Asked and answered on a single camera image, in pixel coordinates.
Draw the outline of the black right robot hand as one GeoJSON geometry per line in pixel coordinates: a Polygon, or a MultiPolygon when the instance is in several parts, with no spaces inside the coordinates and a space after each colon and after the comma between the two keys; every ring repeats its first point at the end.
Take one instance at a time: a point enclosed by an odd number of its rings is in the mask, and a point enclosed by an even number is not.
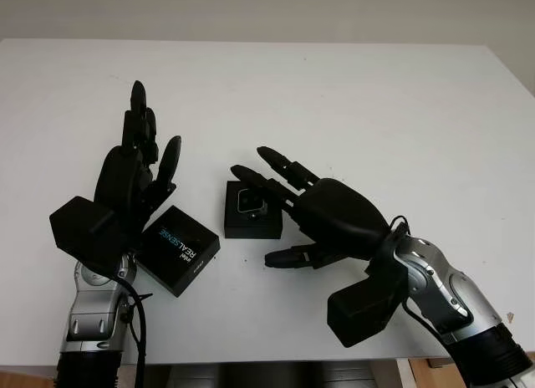
{"type": "Polygon", "coordinates": [[[242,165],[231,173],[268,204],[286,212],[310,244],[265,255],[268,268],[322,268],[345,258],[369,261],[390,233],[390,225],[366,197],[343,182],[320,178],[297,161],[267,146],[257,153],[293,187],[242,165]]]}

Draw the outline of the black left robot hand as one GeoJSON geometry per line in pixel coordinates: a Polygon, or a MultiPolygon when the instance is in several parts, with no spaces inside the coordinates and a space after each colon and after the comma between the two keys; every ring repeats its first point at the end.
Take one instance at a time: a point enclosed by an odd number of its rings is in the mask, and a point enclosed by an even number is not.
{"type": "Polygon", "coordinates": [[[155,113],[147,105],[145,86],[136,80],[125,112],[121,143],[104,159],[94,200],[119,218],[126,247],[136,250],[151,215],[176,189],[173,177],[181,137],[173,136],[163,154],[156,143],[155,113]]]}

